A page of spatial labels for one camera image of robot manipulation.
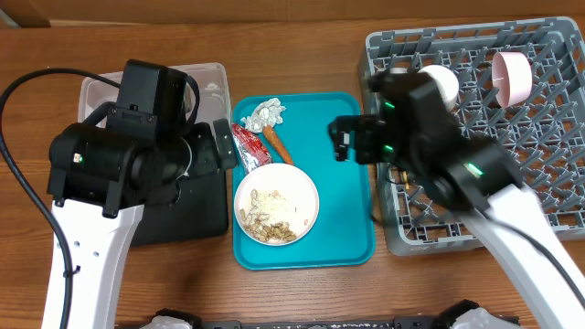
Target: plate with food scraps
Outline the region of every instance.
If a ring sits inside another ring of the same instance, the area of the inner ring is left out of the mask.
[[[234,208],[248,237],[267,246],[285,246],[302,239],[313,227],[319,194],[301,169],[266,164],[239,184]]]

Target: gray dish rack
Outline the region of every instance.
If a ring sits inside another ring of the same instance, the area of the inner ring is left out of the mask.
[[[526,102],[506,109],[495,102],[491,82],[491,61],[499,51],[522,52],[533,72]],[[537,191],[558,237],[585,239],[585,46],[577,24],[551,17],[372,33],[358,69],[365,112],[376,113],[379,107],[365,78],[381,69],[415,71],[430,64],[458,77],[452,115],[462,134],[496,138]],[[407,256],[483,246],[451,213],[433,205],[414,179],[409,189],[391,184],[399,181],[395,168],[378,165],[380,210],[391,252]]]

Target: tabletop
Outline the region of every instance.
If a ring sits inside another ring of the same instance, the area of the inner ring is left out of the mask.
[[[357,62],[369,33],[518,18],[0,30],[0,90],[36,69],[105,73],[122,70],[128,58],[138,58],[167,66],[222,63],[232,106],[251,95],[332,90],[360,100]],[[585,16],[572,18],[585,27]],[[51,76],[30,81],[5,109],[8,146],[46,204],[48,147],[77,119],[81,80]],[[52,233],[4,163],[0,181],[0,327],[39,328]],[[522,324],[536,326],[487,250],[398,257],[386,248],[380,228],[376,238],[376,252],[364,265],[290,271],[242,268],[233,256],[231,228],[220,237],[131,249],[116,323],[148,322],[162,308],[204,320],[248,323],[391,319],[436,314],[470,299],[492,313],[518,315]],[[564,245],[585,270],[585,254],[579,252],[585,241]]]

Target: crumpled paper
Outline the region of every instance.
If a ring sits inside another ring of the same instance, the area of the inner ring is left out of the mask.
[[[270,125],[270,127],[274,127],[275,124],[282,123],[281,112],[284,110],[286,108],[281,106],[279,99],[269,99],[258,105],[251,116],[241,118],[241,121],[244,122],[244,128],[246,130],[253,133],[262,133],[262,128],[265,126]]]

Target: green led indicator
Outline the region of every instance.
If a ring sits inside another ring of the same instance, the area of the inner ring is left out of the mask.
[[[475,164],[472,164],[472,163],[467,164],[467,169],[470,172],[472,172],[472,174],[475,174],[476,176],[481,176],[484,174],[483,171],[481,171],[478,167],[475,166]]]

